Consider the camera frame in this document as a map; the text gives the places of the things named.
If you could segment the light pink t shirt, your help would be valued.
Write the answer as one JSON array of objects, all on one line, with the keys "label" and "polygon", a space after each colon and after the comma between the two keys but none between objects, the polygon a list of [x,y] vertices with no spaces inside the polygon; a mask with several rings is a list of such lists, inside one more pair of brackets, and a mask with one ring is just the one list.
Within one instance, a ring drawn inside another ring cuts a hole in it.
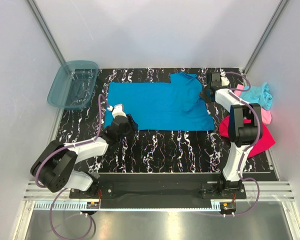
[{"label": "light pink t shirt", "polygon": [[[244,86],[242,84],[238,84],[236,86],[236,89],[243,90]],[[242,91],[239,90],[234,91],[234,94],[237,95],[238,97],[242,94]],[[272,121],[271,112],[269,110],[265,110],[263,107],[261,108],[261,117],[262,117],[262,122],[265,125],[269,125]]]}]

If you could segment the blue t shirt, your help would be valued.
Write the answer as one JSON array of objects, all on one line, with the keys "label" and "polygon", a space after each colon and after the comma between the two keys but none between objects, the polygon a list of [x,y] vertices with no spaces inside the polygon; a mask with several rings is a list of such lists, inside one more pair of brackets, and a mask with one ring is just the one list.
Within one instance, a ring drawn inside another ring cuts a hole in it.
[{"label": "blue t shirt", "polygon": [[199,93],[202,84],[193,73],[170,75],[170,82],[112,82],[107,101],[123,105],[138,129],[158,131],[213,131],[214,119]]}]

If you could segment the right aluminium frame post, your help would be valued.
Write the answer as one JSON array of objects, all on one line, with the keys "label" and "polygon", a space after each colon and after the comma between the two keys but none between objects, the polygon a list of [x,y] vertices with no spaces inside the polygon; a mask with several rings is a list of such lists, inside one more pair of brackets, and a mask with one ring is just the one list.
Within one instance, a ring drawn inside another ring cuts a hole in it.
[{"label": "right aluminium frame post", "polygon": [[242,69],[242,72],[247,75],[249,71],[252,69],[254,63],[256,62],[258,56],[260,55],[263,47],[265,46],[268,38],[270,37],[272,31],[277,25],[279,19],[284,13],[286,7],[288,6],[290,0],[280,0],[275,11],[273,12],[268,24],[266,25],[260,39],[258,40],[251,56],[249,57],[245,67]]}]

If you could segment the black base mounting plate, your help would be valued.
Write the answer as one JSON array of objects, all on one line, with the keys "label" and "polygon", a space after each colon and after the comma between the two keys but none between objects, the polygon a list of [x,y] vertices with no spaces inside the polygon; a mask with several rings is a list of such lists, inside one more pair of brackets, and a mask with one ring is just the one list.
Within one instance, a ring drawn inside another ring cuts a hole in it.
[{"label": "black base mounting plate", "polygon": [[203,209],[211,200],[245,200],[243,184],[222,190],[219,173],[102,173],[91,190],[71,190],[71,199],[92,201],[101,193],[102,209]]}]

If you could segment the teal transparent plastic bin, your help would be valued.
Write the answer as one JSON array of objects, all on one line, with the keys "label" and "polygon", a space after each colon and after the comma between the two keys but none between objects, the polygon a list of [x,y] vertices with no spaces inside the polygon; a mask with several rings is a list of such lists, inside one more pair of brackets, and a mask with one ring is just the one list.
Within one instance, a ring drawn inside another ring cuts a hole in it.
[{"label": "teal transparent plastic bin", "polygon": [[47,102],[63,110],[78,111],[90,104],[99,66],[89,60],[72,60],[60,66],[47,96]]}]

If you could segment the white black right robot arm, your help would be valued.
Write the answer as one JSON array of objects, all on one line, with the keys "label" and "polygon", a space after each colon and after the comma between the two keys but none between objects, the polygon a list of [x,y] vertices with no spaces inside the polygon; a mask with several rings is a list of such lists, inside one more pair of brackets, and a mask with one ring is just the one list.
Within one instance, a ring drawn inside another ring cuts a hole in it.
[{"label": "white black right robot arm", "polygon": [[207,85],[199,96],[208,103],[216,102],[229,112],[230,152],[216,184],[216,192],[226,199],[241,191],[248,155],[262,137],[261,106],[248,103],[237,96],[230,89],[225,73],[208,73],[206,79]]}]

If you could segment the aluminium frame post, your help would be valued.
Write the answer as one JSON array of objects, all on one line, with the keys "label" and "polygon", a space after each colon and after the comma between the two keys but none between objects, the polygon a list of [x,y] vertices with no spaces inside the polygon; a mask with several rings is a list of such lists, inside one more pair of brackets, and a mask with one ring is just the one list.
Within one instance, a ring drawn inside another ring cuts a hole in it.
[{"label": "aluminium frame post", "polygon": [[54,53],[55,57],[57,58],[58,62],[62,65],[66,63],[66,60],[56,42],[54,39],[48,24],[46,23],[43,14],[40,11],[40,8],[38,7],[35,0],[25,0],[27,3],[31,13],[33,14],[36,22],[38,23],[45,39],[47,40],[52,52]]},{"label": "aluminium frame post", "polygon": [[258,56],[260,55],[263,47],[265,46],[268,38],[270,37],[272,31],[277,25],[279,19],[284,13],[286,7],[288,6],[290,0],[280,0],[275,11],[273,12],[268,24],[266,25],[260,39],[258,40],[251,56],[249,57],[245,67],[242,69],[242,72],[247,75],[249,71],[252,69],[254,63],[256,62]]}]

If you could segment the magenta t shirt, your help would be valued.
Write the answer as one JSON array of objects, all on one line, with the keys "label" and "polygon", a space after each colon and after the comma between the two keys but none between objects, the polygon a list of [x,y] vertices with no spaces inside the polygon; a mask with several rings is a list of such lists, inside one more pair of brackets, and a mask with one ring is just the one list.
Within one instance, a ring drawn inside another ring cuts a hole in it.
[{"label": "magenta t shirt", "polygon": [[[222,137],[226,137],[226,138],[229,137],[228,127],[229,127],[229,116],[225,117],[219,125],[219,134]],[[264,123],[262,123],[262,137],[253,146],[247,158],[252,158],[260,153],[263,153],[264,151],[271,148],[275,143],[276,142],[272,137],[270,131],[268,130],[267,126]]]}]

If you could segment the cyan t shirt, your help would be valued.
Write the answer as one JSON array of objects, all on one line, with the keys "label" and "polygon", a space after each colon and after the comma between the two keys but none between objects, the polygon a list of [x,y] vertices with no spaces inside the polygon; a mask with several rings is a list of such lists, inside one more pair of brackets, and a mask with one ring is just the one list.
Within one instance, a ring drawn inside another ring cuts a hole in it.
[{"label": "cyan t shirt", "polygon": [[242,91],[240,97],[246,102],[259,104],[267,111],[271,109],[273,104],[273,96],[267,82],[260,86],[252,86],[249,91]]}]

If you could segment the left aluminium frame post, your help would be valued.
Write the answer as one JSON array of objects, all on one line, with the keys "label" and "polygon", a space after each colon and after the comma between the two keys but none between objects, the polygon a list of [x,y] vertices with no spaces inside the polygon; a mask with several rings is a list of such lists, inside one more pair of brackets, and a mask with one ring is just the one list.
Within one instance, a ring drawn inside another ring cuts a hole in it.
[{"label": "left aluminium frame post", "polygon": [[47,40],[52,52],[54,53],[55,57],[57,58],[58,62],[62,65],[66,63],[66,60],[56,42],[54,39],[48,24],[46,23],[43,14],[40,11],[40,8],[38,7],[35,0],[25,0],[27,3],[31,13],[33,14],[36,22],[38,23],[45,39]]}]

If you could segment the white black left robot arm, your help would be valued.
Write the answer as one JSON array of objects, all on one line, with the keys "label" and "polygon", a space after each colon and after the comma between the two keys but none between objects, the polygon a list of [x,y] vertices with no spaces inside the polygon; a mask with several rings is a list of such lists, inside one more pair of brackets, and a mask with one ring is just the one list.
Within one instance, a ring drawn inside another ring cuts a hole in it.
[{"label": "white black left robot arm", "polygon": [[128,114],[114,117],[97,138],[68,145],[53,140],[32,165],[30,173],[39,188],[46,188],[52,193],[74,189],[87,198],[93,198],[98,193],[98,178],[74,170],[75,165],[105,155],[116,148],[123,138],[132,137],[137,131],[137,123]]}]

